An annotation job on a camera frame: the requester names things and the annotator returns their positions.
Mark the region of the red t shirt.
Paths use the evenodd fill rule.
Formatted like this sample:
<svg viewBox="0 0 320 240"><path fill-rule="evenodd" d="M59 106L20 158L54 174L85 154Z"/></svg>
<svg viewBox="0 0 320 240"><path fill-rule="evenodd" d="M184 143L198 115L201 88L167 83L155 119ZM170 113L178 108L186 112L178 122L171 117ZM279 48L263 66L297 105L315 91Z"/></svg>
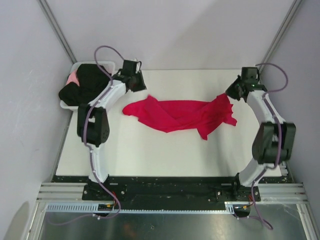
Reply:
<svg viewBox="0 0 320 240"><path fill-rule="evenodd" d="M222 123L237 125L233 117L233 104L223 93L214 100L157 100L148 95L146 99L125 106L122 113L158 131L170 133L196 129L203 140Z"/></svg>

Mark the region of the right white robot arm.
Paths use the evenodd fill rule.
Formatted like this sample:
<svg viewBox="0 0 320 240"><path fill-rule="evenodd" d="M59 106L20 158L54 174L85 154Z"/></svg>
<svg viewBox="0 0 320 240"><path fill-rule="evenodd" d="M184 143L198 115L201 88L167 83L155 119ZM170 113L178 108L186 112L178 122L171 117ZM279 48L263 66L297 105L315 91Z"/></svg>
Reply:
<svg viewBox="0 0 320 240"><path fill-rule="evenodd" d="M252 143L252 159L236 174L230 188L231 196L242 201L269 170L291 158L296 125L287 122L270 100L270 91L260 83L257 66L243 67L241 74L225 91L233 100L244 100L253 110L259 129Z"/></svg>

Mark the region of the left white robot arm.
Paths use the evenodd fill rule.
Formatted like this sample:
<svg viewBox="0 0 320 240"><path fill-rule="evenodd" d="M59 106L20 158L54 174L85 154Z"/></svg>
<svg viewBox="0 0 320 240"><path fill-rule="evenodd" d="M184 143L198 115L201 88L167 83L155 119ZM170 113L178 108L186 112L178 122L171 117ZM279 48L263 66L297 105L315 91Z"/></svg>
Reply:
<svg viewBox="0 0 320 240"><path fill-rule="evenodd" d="M109 177L103 157L104 146L110 135L108 111L127 92L146 90L142 62L124 60L122 68L114 75L106 74L108 84L90 103L81 104L77 110L77 135L89 149L90 181L97 183L93 194L100 200L110 196L111 188L104 184Z"/></svg>

